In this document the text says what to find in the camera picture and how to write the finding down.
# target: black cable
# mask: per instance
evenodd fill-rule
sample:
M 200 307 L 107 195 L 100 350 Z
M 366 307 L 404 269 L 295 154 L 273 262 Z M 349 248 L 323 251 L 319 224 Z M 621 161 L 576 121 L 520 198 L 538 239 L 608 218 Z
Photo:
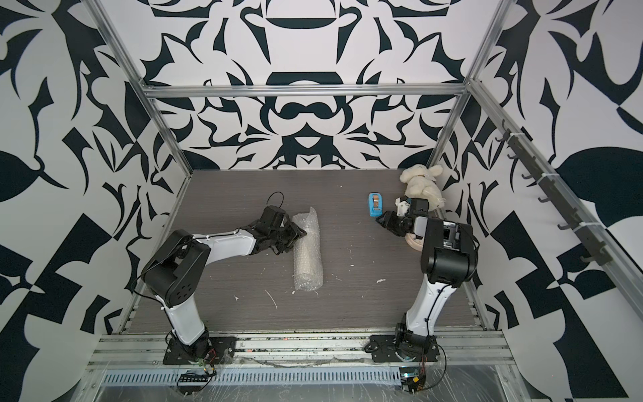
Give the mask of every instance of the black cable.
M 442 371 L 442 375 L 441 375 L 441 376 L 440 376 L 440 378 L 435 382 L 435 384 L 433 384 L 433 385 L 431 385 L 431 386 L 429 386 L 429 387 L 423 387 L 420 391 L 426 391 L 426 390 L 429 390 L 429 389 L 431 389 L 431 388 L 435 388 L 435 387 L 437 387 L 437 385 L 438 385 L 440 382 L 442 382 L 442 380 L 444 379 L 444 375 L 446 374 L 446 352 L 444 351 L 444 348 L 443 348 L 442 346 L 438 345 L 438 347 L 442 350 L 442 355 L 444 356 L 444 370 Z
M 282 203 L 281 203 L 281 204 L 279 204 L 279 208 L 281 208 L 281 206 L 284 204 L 284 198 L 285 198 L 285 197 L 284 197 L 284 193 L 282 193 L 281 191 L 275 191 L 275 192 L 273 192 L 272 194 L 270 194 L 270 196 L 269 196 L 269 197 L 268 197 L 268 199 L 266 200 L 266 205 L 268 205 L 268 203 L 270 202 L 270 199 L 273 197 L 273 195 L 275 195 L 275 194 L 277 194 L 277 193 L 279 193 L 279 194 L 281 194 L 281 195 L 282 195 Z
M 206 378 L 208 379 L 208 381 L 205 384 L 201 385 L 201 388 L 197 389 L 196 391 L 192 391 L 192 393 L 202 391 L 205 387 L 207 387 L 210 384 L 210 381 L 212 381 L 212 377 L 214 377 L 217 374 L 217 371 L 215 370 L 214 365 L 212 365 L 211 363 L 205 363 L 205 364 L 210 364 L 210 366 L 212 367 L 211 373 L 209 373 L 205 369 L 205 365 L 204 365 L 203 370 L 205 371 L 206 374 L 196 374 L 193 372 L 185 372 L 183 374 L 180 374 L 179 377 L 176 379 L 177 390 L 179 390 L 179 381 L 181 381 L 181 378 L 183 376 L 191 377 L 191 378 L 199 378 L 199 379 L 206 379 Z
M 194 238 L 194 237 L 193 237 L 193 238 L 190 238 L 189 240 L 187 240 L 187 241 L 185 241 L 185 242 L 181 242 L 181 243 L 177 244 L 177 245 L 174 247 L 174 249 L 172 249 L 172 252 L 170 252 L 170 254 L 169 254 L 169 255 L 174 254 L 174 253 L 176 252 L 176 250 L 178 250 L 179 248 L 181 248 L 181 247 L 185 246 L 185 245 L 186 245 L 186 244 L 188 244 L 190 241 L 192 241 L 192 240 L 197 240 L 197 239 L 205 239 L 205 237 L 197 237 L 197 238 Z M 143 268 L 143 270 L 141 271 L 141 275 L 138 275 L 138 276 L 137 276 L 137 277 L 136 277 L 136 278 L 135 278 L 135 279 L 130 283 L 130 287 L 132 288 L 132 292 L 134 292 L 135 294 L 139 295 L 140 297 L 144 297 L 144 298 L 148 298 L 148 299 L 150 299 L 150 300 L 153 300 L 153 301 L 157 302 L 158 304 L 160 304 L 160 305 L 162 306 L 162 305 L 163 305 L 163 303 L 161 303 L 158 299 L 156 299 L 156 298 L 154 298 L 154 297 L 149 297 L 149 296 L 142 295 L 141 293 L 138 293 L 138 292 L 136 291 L 136 285 L 138 284 L 138 280 L 139 280 L 139 279 L 140 279 L 144 274 L 148 273 L 149 271 L 151 271 L 151 270 L 153 270 L 154 268 L 156 268 L 156 267 L 158 267 L 159 265 L 161 265 L 161 262 L 162 262 L 162 261 L 157 262 L 156 264 L 152 265 L 152 266 L 151 266 L 150 268 L 148 268 L 147 270 L 146 270 L 145 268 Z
M 433 305 L 431 306 L 431 309 L 429 310 L 429 315 L 426 317 L 426 320 L 424 320 L 426 322 L 426 336 L 429 336 L 430 332 L 431 332 L 431 331 L 429 331 L 429 318 L 431 318 L 431 313 L 433 312 L 433 308 L 435 307 L 435 304 L 438 302 L 438 299 L 440 298 L 440 295 L 442 294 L 442 291 L 445 290 L 447 286 L 450 286 L 450 285 L 444 285 L 442 287 L 442 289 L 438 290 L 438 295 L 435 298 L 435 300 L 433 301 Z
M 460 233 L 464 233 L 467 236 L 469 236 L 469 238 L 473 242 L 473 251 L 475 251 L 476 253 L 476 259 L 475 259 L 475 262 L 473 263 L 473 270 L 475 271 L 476 268 L 478 267 L 478 249 L 480 248 L 480 242 L 475 237 L 475 235 L 469 234 L 469 232 L 467 232 L 466 230 L 461 230 Z
M 150 299 L 150 300 L 153 300 L 153 301 L 157 302 L 158 304 L 160 304 L 160 305 L 162 306 L 162 305 L 163 305 L 163 303 L 161 303 L 159 300 L 155 299 L 154 297 L 145 296 L 145 295 L 142 295 L 141 293 L 138 293 L 138 292 L 136 291 L 136 285 L 137 285 L 137 283 L 138 283 L 138 280 L 139 280 L 139 279 L 140 279 L 144 274 L 148 273 L 151 269 L 156 268 L 156 267 L 157 267 L 157 266 L 159 266 L 160 264 L 161 264 L 160 262 L 157 262 L 155 265 L 151 266 L 147 271 L 146 271 L 146 270 L 141 271 L 141 275 L 138 275 L 138 276 L 137 276 L 137 277 L 136 277 L 136 278 L 135 278 L 135 279 L 130 283 L 130 287 L 132 288 L 132 292 L 134 292 L 135 294 L 139 295 L 140 297 L 145 297 L 145 298 L 148 298 L 148 299 Z

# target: bubble wrap roll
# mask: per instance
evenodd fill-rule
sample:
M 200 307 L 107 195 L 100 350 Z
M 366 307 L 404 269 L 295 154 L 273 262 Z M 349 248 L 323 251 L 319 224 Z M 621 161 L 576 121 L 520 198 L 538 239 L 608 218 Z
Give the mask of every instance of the bubble wrap roll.
M 307 233 L 294 244 L 294 288 L 313 291 L 323 285 L 320 224 L 317 211 L 293 216 L 293 222 Z

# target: gray wooden tabletop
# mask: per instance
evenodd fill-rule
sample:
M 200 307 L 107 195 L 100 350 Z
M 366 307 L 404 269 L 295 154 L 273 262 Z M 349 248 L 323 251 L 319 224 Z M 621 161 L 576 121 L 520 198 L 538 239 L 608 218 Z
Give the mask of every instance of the gray wooden tabletop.
M 400 170 L 195 171 L 173 229 L 191 233 L 234 230 L 261 216 L 267 197 L 285 194 L 291 216 L 317 210 L 324 285 L 294 291 L 292 253 L 233 257 L 205 267 L 195 292 L 211 331 L 282 331 L 393 327 L 422 283 L 420 253 L 368 214 L 368 194 L 382 194 L 385 210 L 403 195 Z M 278 204 L 276 194 L 271 203 Z M 463 289 L 437 325 L 473 325 Z M 157 303 L 143 299 L 130 333 L 161 333 L 170 324 Z

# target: white teddy bear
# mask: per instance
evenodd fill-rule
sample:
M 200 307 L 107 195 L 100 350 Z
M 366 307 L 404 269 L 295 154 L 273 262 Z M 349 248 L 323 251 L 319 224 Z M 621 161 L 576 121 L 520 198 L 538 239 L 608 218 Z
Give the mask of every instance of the white teddy bear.
M 405 169 L 400 176 L 400 181 L 407 184 L 404 194 L 409 198 L 427 199 L 429 211 L 444 207 L 446 200 L 442 198 L 442 192 L 435 184 L 435 177 L 441 175 L 443 170 L 442 165 L 427 168 L 419 164 Z

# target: white scrap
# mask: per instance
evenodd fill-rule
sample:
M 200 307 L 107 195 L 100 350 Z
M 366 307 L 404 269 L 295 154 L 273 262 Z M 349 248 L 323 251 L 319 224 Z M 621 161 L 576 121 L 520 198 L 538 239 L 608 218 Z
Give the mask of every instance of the white scrap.
M 275 303 L 275 299 L 272 296 L 270 296 L 270 299 L 272 299 L 273 303 Z M 275 303 L 275 310 L 279 310 L 279 307 L 277 307 L 277 303 Z

